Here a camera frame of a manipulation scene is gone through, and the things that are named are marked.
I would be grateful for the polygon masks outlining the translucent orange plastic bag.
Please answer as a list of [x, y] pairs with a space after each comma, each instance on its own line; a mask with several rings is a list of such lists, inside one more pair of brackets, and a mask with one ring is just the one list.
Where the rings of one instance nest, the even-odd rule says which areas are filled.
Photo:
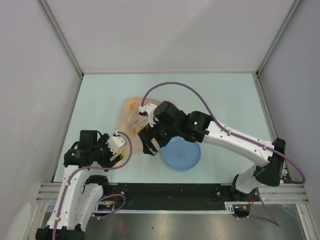
[[117, 130], [125, 133], [132, 143], [132, 157], [135, 152], [142, 151], [142, 143], [138, 136], [138, 132], [142, 130], [148, 123], [148, 118], [139, 115], [139, 107], [141, 106], [143, 97], [128, 97], [122, 107]]

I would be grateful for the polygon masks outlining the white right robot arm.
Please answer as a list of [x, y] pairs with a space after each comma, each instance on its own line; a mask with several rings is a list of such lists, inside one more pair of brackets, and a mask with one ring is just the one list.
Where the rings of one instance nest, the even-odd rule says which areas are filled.
[[148, 121], [138, 132], [144, 154], [155, 156], [172, 138], [181, 137], [191, 143], [222, 147], [252, 161], [252, 167], [233, 179], [230, 194], [237, 201], [261, 185], [278, 187], [281, 183], [286, 142], [280, 138], [259, 140], [223, 126], [203, 112], [186, 114], [168, 101], [140, 106], [138, 113]]

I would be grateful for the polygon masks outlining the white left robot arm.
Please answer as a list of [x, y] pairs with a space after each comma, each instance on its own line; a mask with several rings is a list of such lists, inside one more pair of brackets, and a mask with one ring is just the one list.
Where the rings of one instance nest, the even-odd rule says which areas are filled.
[[86, 227], [99, 200], [110, 196], [105, 175], [90, 170], [118, 169], [123, 159], [118, 152], [131, 141], [116, 131], [110, 136], [98, 130], [81, 130], [79, 140], [64, 154], [63, 180], [52, 214], [44, 228], [35, 233], [37, 240], [84, 240]]

